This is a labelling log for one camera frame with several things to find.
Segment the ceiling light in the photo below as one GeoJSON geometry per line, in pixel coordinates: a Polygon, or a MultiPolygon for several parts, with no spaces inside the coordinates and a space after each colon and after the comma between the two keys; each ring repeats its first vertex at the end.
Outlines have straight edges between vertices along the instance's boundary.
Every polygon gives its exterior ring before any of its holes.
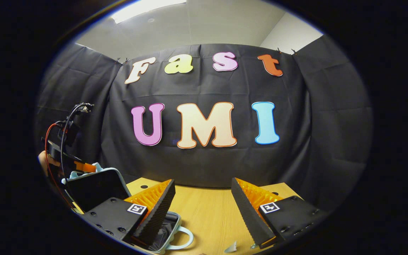
{"type": "Polygon", "coordinates": [[[157,8],[186,3],[186,0],[139,0],[120,11],[111,15],[112,19],[119,24],[122,21],[133,18],[134,16],[155,10],[157,8]]]}

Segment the black cable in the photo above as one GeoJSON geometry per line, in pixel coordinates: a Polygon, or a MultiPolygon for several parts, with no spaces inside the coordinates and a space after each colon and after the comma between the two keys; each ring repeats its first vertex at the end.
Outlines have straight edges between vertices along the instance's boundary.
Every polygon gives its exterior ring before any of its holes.
{"type": "Polygon", "coordinates": [[[75,106],[75,108],[72,110],[70,115],[68,115],[68,117],[67,117],[67,121],[65,122],[64,129],[63,129],[63,136],[61,138],[61,147],[60,147],[60,150],[61,150],[61,169],[63,171],[63,175],[64,175],[64,178],[65,178],[65,185],[67,185],[67,176],[65,174],[64,165],[63,165],[63,157],[62,157],[63,156],[64,137],[65,137],[65,133],[67,131],[67,125],[68,125],[70,119],[73,117],[74,113],[78,110],[78,108],[80,108],[82,106],[89,106],[90,107],[92,105],[90,103],[80,103],[77,106],[75,106]]]}

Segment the blue letter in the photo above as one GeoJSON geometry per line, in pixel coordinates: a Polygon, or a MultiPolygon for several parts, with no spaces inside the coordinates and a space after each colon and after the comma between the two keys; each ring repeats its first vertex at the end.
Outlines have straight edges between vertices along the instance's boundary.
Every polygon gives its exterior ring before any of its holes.
{"type": "Polygon", "coordinates": [[[257,122],[259,123],[259,135],[255,141],[259,144],[271,144],[278,142],[280,137],[275,133],[273,124],[273,109],[275,105],[271,102],[256,102],[251,108],[257,113],[257,122]]]}

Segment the hand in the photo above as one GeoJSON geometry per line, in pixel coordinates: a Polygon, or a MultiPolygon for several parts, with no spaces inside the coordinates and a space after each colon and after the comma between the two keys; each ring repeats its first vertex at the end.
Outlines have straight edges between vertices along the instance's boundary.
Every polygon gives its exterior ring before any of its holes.
{"type": "Polygon", "coordinates": [[[48,163],[53,164],[55,166],[61,166],[61,163],[54,160],[50,155],[47,155],[45,151],[41,152],[37,158],[39,160],[40,165],[42,166],[42,169],[44,170],[45,176],[48,176],[48,170],[47,170],[47,157],[48,157],[48,163]]]}

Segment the ceiling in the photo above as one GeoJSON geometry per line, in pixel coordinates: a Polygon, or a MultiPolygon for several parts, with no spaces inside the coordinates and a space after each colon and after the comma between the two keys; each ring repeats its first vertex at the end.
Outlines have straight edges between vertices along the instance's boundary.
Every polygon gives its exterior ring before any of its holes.
{"type": "Polygon", "coordinates": [[[187,0],[119,24],[107,17],[76,42],[120,62],[183,45],[260,46],[284,14],[261,0],[187,0]]]}

